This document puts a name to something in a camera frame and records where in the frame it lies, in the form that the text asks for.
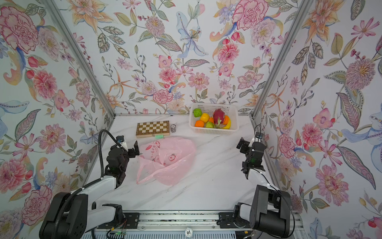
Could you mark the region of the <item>pink plastic bag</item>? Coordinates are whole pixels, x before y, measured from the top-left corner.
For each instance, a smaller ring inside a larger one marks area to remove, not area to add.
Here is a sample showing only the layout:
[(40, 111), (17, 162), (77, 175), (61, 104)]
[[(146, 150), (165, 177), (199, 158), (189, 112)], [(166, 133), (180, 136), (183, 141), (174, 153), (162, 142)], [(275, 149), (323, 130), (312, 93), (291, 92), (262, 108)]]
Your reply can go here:
[(140, 146), (137, 184), (155, 179), (174, 186), (193, 166), (197, 147), (190, 139), (168, 137)]

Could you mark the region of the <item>red dragon fruit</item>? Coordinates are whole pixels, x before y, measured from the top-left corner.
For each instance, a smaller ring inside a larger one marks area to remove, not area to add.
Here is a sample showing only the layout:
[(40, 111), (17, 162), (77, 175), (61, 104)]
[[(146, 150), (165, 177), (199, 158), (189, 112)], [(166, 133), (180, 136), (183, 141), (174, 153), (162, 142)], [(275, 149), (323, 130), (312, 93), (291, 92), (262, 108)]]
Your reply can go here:
[(215, 128), (220, 128), (223, 125), (225, 112), (222, 109), (216, 109), (213, 113)]

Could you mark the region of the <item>yellow lemon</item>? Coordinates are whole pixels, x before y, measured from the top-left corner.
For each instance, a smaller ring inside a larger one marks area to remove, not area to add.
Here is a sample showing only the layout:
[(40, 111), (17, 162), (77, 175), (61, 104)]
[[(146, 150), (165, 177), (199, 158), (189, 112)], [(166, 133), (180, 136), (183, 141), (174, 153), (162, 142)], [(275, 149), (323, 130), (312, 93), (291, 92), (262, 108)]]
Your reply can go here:
[(203, 121), (204, 123), (207, 123), (210, 120), (210, 116), (207, 113), (202, 113), (200, 120)]

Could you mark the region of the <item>green apple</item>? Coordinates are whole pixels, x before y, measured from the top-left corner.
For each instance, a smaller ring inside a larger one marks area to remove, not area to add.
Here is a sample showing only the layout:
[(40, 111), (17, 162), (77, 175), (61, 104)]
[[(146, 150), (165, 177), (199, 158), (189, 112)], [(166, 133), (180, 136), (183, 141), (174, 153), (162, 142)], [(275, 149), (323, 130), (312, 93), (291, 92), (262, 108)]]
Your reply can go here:
[(199, 118), (203, 115), (202, 110), (199, 108), (196, 108), (193, 110), (193, 115), (195, 118)]

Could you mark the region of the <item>green fruit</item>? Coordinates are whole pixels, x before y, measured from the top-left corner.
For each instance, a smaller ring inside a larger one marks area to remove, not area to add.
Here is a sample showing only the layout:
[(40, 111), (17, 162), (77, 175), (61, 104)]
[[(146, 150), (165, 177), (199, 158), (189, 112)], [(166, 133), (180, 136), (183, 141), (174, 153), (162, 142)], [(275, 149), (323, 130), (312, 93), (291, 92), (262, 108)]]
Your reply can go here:
[(215, 128), (215, 124), (211, 121), (208, 121), (205, 125), (205, 128)]

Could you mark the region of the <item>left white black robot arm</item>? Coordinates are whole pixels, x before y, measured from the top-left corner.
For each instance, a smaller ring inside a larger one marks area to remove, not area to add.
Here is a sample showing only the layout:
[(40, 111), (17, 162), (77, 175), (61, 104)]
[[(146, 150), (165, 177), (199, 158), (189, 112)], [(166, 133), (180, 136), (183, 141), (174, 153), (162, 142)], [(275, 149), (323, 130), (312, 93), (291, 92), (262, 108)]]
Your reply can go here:
[(106, 203), (91, 209), (100, 197), (120, 187), (126, 177), (131, 158), (139, 156), (138, 143), (128, 149), (126, 143), (111, 147), (106, 158), (108, 164), (103, 177), (94, 180), (71, 193), (54, 196), (39, 230), (41, 239), (80, 239), (83, 234), (98, 226), (119, 226), (127, 221), (122, 206)]

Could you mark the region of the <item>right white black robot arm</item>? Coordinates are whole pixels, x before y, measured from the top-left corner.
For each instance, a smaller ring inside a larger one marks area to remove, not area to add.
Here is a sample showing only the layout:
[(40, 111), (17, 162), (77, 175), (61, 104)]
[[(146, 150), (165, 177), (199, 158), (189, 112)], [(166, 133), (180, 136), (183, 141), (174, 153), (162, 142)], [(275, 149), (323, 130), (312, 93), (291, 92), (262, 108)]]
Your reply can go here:
[(233, 210), (233, 223), (261, 231), (278, 239), (287, 239), (295, 229), (290, 194), (277, 188), (265, 175), (262, 158), (266, 146), (259, 141), (241, 138), (237, 149), (246, 156), (241, 171), (255, 186), (251, 204), (237, 203)]

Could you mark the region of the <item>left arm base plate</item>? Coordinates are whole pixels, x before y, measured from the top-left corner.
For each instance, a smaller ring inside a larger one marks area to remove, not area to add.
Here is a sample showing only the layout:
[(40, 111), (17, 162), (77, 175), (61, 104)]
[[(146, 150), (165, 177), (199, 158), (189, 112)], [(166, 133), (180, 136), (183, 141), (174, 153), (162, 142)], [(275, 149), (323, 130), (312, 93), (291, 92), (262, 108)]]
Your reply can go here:
[(123, 216), (115, 218), (109, 223), (102, 224), (97, 229), (137, 229), (139, 217), (139, 213), (123, 213)]

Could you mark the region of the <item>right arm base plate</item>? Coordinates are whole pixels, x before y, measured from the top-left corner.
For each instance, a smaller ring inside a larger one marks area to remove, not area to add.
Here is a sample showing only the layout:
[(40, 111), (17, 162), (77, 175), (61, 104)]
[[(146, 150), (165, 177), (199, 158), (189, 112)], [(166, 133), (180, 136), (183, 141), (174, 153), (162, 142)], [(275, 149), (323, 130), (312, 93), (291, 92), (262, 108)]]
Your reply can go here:
[(237, 203), (232, 212), (219, 213), (219, 219), (216, 222), (221, 229), (250, 229), (256, 230), (257, 206), (245, 203)]

